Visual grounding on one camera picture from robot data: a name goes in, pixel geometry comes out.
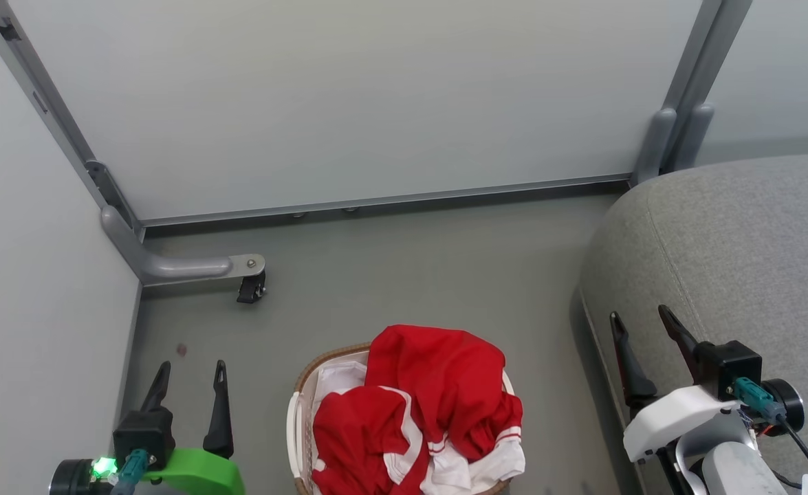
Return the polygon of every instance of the gray floor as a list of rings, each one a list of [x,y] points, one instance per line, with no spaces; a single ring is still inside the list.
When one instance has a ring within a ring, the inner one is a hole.
[[[262,253],[270,291],[255,306],[234,301],[236,284],[146,292],[126,403],[140,401],[159,363],[171,360],[164,404],[175,414],[177,444],[200,446],[222,358],[230,374],[233,460],[249,493],[296,493],[285,410],[312,358],[369,341],[392,323],[467,329],[505,352],[523,398],[527,470],[511,493],[632,493],[596,355],[570,318],[585,245],[615,198],[149,239],[152,250],[170,256]],[[178,344],[186,356],[175,352]]]

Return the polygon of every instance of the wicker basket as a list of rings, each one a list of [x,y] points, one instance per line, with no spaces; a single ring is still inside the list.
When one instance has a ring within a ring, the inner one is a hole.
[[[300,374],[294,387],[294,395],[287,405],[287,460],[291,465],[299,495],[312,495],[312,463],[315,455],[315,439],[312,437],[312,399],[318,385],[318,371],[324,364],[356,361],[367,364],[370,344],[351,345],[335,351],[325,352],[315,358]],[[501,372],[505,392],[513,395],[507,373]],[[498,495],[507,488],[510,480],[496,483],[480,495]]]

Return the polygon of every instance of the caster wheel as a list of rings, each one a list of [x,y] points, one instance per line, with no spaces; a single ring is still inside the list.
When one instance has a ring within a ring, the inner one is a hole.
[[[263,298],[266,294],[266,271],[263,270],[259,275],[244,276],[241,278],[241,285],[239,286],[239,297],[237,302],[244,304],[254,304]]]

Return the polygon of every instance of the green led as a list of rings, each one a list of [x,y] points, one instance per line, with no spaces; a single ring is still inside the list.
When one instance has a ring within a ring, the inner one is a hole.
[[[106,477],[117,472],[117,460],[112,457],[101,457],[95,461],[95,466],[92,466],[92,472],[95,477]]]

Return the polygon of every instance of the gray fabric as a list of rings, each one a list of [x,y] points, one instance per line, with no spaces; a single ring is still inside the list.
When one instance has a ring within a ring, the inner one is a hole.
[[[657,315],[671,307],[698,339],[736,339],[764,357],[764,377],[804,398],[808,445],[808,156],[703,166],[640,184],[615,203],[591,242],[582,295],[624,421],[609,313],[618,311],[664,394],[690,385]],[[791,439],[760,441],[769,466],[799,479]],[[669,493],[656,461],[646,493]]]

